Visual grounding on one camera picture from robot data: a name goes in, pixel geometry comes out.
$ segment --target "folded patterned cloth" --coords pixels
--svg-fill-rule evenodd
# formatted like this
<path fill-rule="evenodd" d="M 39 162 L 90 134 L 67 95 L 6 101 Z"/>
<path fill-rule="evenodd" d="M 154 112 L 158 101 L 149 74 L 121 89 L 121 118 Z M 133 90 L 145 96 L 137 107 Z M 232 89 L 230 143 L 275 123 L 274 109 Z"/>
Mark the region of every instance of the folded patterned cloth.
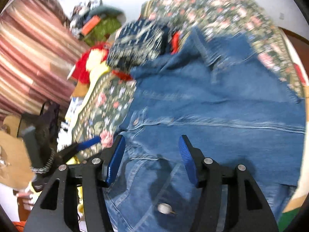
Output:
<path fill-rule="evenodd" d="M 157 56 L 169 53 L 173 30 L 163 21 L 138 20 L 123 27 L 110 49 L 107 65 L 129 71 Z"/>

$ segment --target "striped curtain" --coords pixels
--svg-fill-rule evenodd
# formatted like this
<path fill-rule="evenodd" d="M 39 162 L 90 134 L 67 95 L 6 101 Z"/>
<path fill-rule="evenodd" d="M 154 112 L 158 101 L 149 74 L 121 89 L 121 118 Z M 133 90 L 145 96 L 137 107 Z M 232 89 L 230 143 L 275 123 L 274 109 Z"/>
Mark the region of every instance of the striped curtain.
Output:
<path fill-rule="evenodd" d="M 39 114 L 47 99 L 69 106 L 66 78 L 88 46 L 42 0 L 14 0 L 0 17 L 0 121 L 4 113 Z"/>

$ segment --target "blue denim fabric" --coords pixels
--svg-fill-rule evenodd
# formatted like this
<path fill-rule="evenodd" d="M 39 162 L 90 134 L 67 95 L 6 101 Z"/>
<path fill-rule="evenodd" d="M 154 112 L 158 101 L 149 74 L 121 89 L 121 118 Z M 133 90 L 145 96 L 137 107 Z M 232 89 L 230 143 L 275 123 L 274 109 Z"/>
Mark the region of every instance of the blue denim fabric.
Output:
<path fill-rule="evenodd" d="M 120 127 L 126 151 L 105 195 L 119 232 L 189 231 L 200 190 L 179 154 L 182 134 L 221 165 L 246 165 L 278 217 L 284 185 L 299 178 L 305 104 L 258 61 L 245 36 L 206 42 L 194 28 L 179 53 L 131 71 L 137 90 Z M 160 203 L 175 214 L 161 214 Z"/>

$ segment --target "green fabric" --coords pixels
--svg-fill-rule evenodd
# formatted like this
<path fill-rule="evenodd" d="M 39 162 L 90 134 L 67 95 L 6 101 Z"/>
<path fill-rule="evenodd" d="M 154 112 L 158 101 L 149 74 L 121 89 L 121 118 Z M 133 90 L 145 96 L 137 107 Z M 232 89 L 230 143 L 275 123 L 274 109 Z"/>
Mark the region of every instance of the green fabric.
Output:
<path fill-rule="evenodd" d="M 106 42 L 109 35 L 121 27 L 117 18 L 102 19 L 83 39 L 90 47 L 97 42 Z"/>
<path fill-rule="evenodd" d="M 280 221 L 278 223 L 279 232 L 282 232 L 286 229 L 286 227 L 291 223 L 294 217 L 297 215 L 300 208 L 296 208 L 289 212 L 283 213 L 280 217 Z"/>

